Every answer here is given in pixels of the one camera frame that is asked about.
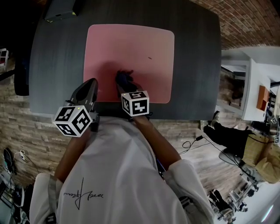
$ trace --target pink mat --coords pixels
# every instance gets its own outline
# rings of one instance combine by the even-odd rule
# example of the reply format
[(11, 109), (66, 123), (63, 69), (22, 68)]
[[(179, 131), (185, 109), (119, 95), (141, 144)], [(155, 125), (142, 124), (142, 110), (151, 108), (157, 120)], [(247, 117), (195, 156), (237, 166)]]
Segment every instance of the pink mat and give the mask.
[(148, 91), (151, 103), (168, 103), (173, 59), (171, 31), (135, 25), (92, 25), (87, 34), (84, 81), (97, 79), (98, 102), (119, 102), (116, 73), (134, 70), (131, 76)]

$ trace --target brick wall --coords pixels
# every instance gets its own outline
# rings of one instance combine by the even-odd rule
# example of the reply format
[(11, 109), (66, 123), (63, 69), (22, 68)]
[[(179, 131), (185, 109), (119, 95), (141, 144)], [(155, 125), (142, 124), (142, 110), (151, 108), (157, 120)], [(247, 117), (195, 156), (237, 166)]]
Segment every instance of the brick wall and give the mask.
[(222, 49), (280, 46), (280, 18), (270, 0), (191, 0), (220, 18)]

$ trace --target wooden floor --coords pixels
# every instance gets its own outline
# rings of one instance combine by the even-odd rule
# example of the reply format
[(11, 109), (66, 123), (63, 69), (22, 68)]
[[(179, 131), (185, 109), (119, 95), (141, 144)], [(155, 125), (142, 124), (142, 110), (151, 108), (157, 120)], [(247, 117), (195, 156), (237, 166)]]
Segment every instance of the wooden floor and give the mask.
[[(231, 94), (231, 86), (224, 78), (228, 75), (230, 74), (221, 73), (219, 100), (227, 101), (227, 97)], [(70, 138), (60, 134), (49, 116), (33, 115), (29, 109), (29, 97), (17, 96), (13, 81), (14, 77), (11, 76), (0, 82), (1, 151), (5, 147), (9, 147), (13, 153), (25, 150), (39, 172), (54, 173)], [(152, 120), (152, 122), (178, 152), (184, 151), (182, 144), (185, 141), (193, 142), (196, 137), (204, 135), (199, 130), (198, 121)], [(220, 122), (227, 127), (233, 127), (238, 123), (240, 129), (246, 127), (245, 122), (228, 112), (221, 113)], [(195, 142), (192, 147), (204, 144), (207, 144), (207, 141), (202, 139)], [(209, 144), (183, 154), (182, 158), (194, 163), (207, 192), (216, 188), (225, 196), (240, 181), (240, 171), (237, 167), (224, 163), (218, 155), (219, 151)], [(23, 162), (19, 154), (15, 156), (15, 164), (18, 175), (14, 175), (12, 179), (23, 186), (32, 184), (37, 175), (36, 167), (31, 162)]]

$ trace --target black pants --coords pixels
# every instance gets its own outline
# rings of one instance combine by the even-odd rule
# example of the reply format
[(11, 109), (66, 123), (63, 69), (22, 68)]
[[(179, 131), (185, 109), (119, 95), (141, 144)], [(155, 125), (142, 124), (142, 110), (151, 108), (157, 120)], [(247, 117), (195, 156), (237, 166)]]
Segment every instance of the black pants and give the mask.
[(228, 203), (223, 200), (220, 192), (218, 192), (217, 190), (214, 191), (214, 194), (211, 192), (209, 197), (215, 202), (220, 212), (228, 208), (230, 209)]
[(214, 124), (214, 128), (206, 126), (203, 131), (213, 142), (227, 147), (229, 152), (241, 159), (244, 155), (247, 137), (252, 133), (249, 130), (226, 128), (218, 122)]

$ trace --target shoe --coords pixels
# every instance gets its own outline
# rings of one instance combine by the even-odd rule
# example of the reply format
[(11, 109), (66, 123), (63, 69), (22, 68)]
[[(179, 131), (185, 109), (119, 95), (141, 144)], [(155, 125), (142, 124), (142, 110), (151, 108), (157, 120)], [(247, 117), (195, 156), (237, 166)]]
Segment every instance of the shoe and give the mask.
[(200, 130), (204, 131), (204, 128), (208, 125), (207, 121), (200, 121)]
[(220, 111), (216, 111), (216, 112), (214, 113), (213, 120), (208, 122), (208, 124), (209, 124), (211, 127), (214, 127), (214, 124), (215, 124), (216, 122), (219, 122), (219, 115), (220, 115)]

